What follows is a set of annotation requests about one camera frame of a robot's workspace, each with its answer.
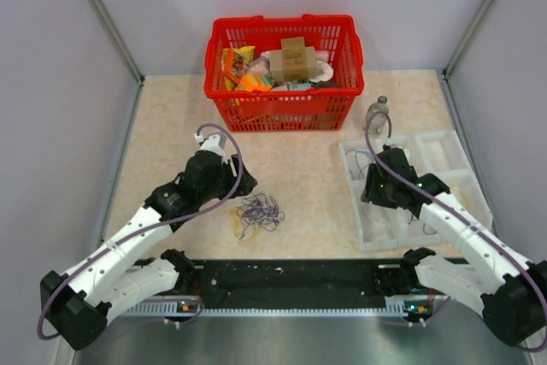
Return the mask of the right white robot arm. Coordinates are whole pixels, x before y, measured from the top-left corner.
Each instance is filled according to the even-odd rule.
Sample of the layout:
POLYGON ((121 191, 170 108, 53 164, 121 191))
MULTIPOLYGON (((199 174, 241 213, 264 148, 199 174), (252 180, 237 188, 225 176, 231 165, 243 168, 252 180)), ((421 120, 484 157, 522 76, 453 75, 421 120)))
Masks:
POLYGON ((362 201, 403 209, 435 230, 466 260, 457 265, 427 248, 403 257, 408 292, 440 291, 471 309, 504 344, 516 346, 546 327, 546 263, 512 250, 460 204, 436 175, 418 175, 403 149, 385 145, 368 167, 362 201))

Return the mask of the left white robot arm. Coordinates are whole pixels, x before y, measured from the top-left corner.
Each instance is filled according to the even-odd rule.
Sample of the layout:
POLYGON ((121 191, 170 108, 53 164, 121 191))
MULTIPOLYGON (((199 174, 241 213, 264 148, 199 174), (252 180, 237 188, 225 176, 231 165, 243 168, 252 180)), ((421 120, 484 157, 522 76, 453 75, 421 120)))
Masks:
POLYGON ((118 316, 158 293, 191 289, 194 274, 184 253, 169 250, 146 268, 133 264, 154 245, 170 237, 186 222, 219 208, 256 187, 241 152, 228 156, 234 140, 224 128, 194 135, 199 145, 185 169, 158 186, 135 215, 114 236, 64 273, 47 273, 40 281, 41 311, 37 335, 42 340, 63 338, 74 350, 92 344, 118 316), (50 323, 55 333, 44 333, 50 323))

